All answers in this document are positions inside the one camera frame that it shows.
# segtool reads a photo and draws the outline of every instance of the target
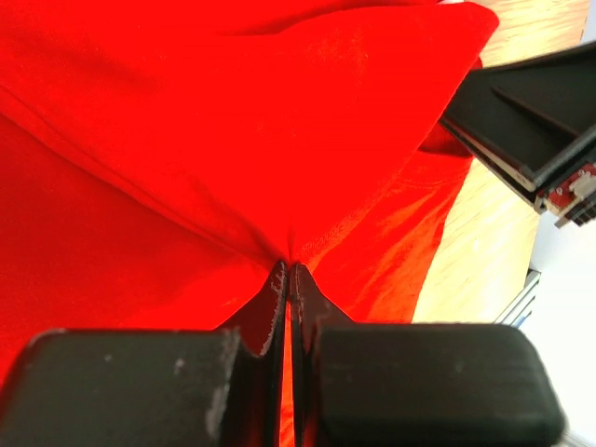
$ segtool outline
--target black plastic part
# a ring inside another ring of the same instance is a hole
[[[38,337],[0,394],[0,445],[278,445],[286,282],[279,263],[215,332]]]
[[[595,81],[596,43],[473,71],[441,123],[535,204],[596,143]]]
[[[501,325],[323,328],[329,446],[541,446],[564,429],[538,355]]]
[[[305,444],[307,430],[316,431],[318,366],[314,347],[322,325],[345,326],[353,321],[320,291],[305,265],[290,272],[291,360],[296,445]]]
[[[581,204],[571,208],[566,214],[566,219],[574,221],[578,226],[587,224],[596,218],[596,193],[592,193]]]

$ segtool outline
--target red cloth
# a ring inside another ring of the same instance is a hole
[[[409,321],[496,26],[432,3],[1,0],[0,380],[51,327],[210,329],[280,258]]]

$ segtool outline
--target red t-shirt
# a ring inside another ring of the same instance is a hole
[[[49,328],[213,328],[278,259],[409,321],[469,165],[436,123],[495,26],[430,0],[1,2],[0,381]]]

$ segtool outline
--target white wall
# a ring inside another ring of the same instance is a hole
[[[590,40],[596,40],[596,0],[583,36]],[[569,432],[596,446],[596,222],[559,230],[556,220],[540,219],[531,267],[542,276],[522,329],[547,366]]]

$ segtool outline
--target wooden table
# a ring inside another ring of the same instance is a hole
[[[477,0],[501,25],[485,66],[574,47],[589,0]],[[494,321],[521,291],[538,216],[474,161],[447,219],[414,321]]]

